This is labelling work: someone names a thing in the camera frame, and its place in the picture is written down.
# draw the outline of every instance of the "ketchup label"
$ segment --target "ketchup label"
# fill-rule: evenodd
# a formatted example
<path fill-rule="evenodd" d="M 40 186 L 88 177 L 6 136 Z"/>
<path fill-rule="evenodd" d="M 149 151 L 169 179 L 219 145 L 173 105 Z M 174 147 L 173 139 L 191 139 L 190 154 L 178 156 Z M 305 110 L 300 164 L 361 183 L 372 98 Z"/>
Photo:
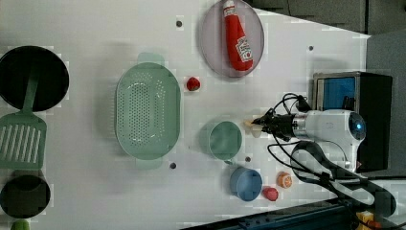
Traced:
<path fill-rule="evenodd" d="M 235 7 L 224 9 L 224 17 L 229 16 L 229 15 L 237 15 Z"/>
<path fill-rule="evenodd" d="M 251 52 L 251 47 L 248 44 L 248 40 L 247 40 L 247 38 L 245 36 L 242 36 L 237 41 L 236 48 L 237 48 L 239 57 L 241 58 L 241 60 L 243 62 L 253 59 L 253 55 L 252 55 L 252 52 Z"/>

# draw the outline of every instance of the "small green bowl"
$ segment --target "small green bowl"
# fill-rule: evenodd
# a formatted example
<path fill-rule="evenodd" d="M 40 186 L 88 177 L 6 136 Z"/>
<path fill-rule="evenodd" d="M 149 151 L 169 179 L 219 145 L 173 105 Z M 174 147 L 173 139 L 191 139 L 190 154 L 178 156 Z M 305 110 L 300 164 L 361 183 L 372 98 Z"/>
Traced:
<path fill-rule="evenodd" d="M 200 139 L 204 151 L 228 164 L 233 164 L 242 144 L 241 130 L 228 121 L 206 124 Z"/>

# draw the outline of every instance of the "tabletop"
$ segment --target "tabletop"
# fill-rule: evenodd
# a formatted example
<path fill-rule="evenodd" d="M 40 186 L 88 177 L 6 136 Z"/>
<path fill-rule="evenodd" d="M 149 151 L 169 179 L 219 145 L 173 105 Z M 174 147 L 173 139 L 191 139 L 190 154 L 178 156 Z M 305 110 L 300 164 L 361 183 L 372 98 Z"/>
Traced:
<path fill-rule="evenodd" d="M 276 202 L 262 195 L 244 202 L 230 194 L 229 180 L 237 166 L 257 170 L 271 186 L 278 172 L 291 173 L 268 154 L 272 138 L 265 133 L 254 138 L 243 119 L 262 114 L 284 93 L 309 96 L 316 72 L 365 70 L 368 36 L 256 10 L 265 34 L 262 59 L 248 76 L 231 79 L 208 67 L 197 42 L 199 23 L 215 2 L 1 0 L 0 53 L 22 45 L 45 47 L 70 74 L 65 99 L 36 113 L 48 126 L 42 171 L 52 196 L 45 211 L 29 219 L 33 230 L 179 229 L 335 197 L 293 177 L 291 188 L 277 187 Z M 178 142 L 151 171 L 137 169 L 114 132 L 117 83 L 142 52 L 164 57 L 182 94 Z M 196 92 L 185 88 L 191 76 L 202 84 Z M 0 101 L 0 116 L 15 111 Z M 244 130 L 234 166 L 198 145 L 199 130 L 218 118 Z M 173 162 L 175 170 L 169 168 Z M 0 171 L 3 184 L 11 173 Z M 10 229 L 12 222 L 0 214 L 0 229 Z"/>

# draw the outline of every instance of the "plate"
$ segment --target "plate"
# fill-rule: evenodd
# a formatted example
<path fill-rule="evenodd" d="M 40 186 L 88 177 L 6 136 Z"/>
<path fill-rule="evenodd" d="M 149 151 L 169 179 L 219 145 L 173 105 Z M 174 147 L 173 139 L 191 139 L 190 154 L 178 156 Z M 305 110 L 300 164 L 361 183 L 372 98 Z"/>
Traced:
<path fill-rule="evenodd" d="M 203 18 L 199 39 L 203 56 L 217 74 L 227 77 L 243 77 L 251 73 L 259 64 L 264 46 L 262 24 L 254 9 L 247 3 L 234 0 L 236 12 L 244 29 L 245 36 L 253 54 L 253 67 L 247 71 L 237 71 L 228 58 L 223 5 L 225 1 L 214 4 Z"/>

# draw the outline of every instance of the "slotted spatula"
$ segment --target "slotted spatula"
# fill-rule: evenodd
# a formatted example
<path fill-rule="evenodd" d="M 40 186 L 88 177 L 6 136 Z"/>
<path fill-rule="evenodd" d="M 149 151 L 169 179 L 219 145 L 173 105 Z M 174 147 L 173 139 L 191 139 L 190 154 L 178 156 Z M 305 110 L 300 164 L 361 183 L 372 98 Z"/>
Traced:
<path fill-rule="evenodd" d="M 45 122 L 33 114 L 41 63 L 32 62 L 23 109 L 0 119 L 0 168 L 39 170 L 44 161 Z"/>

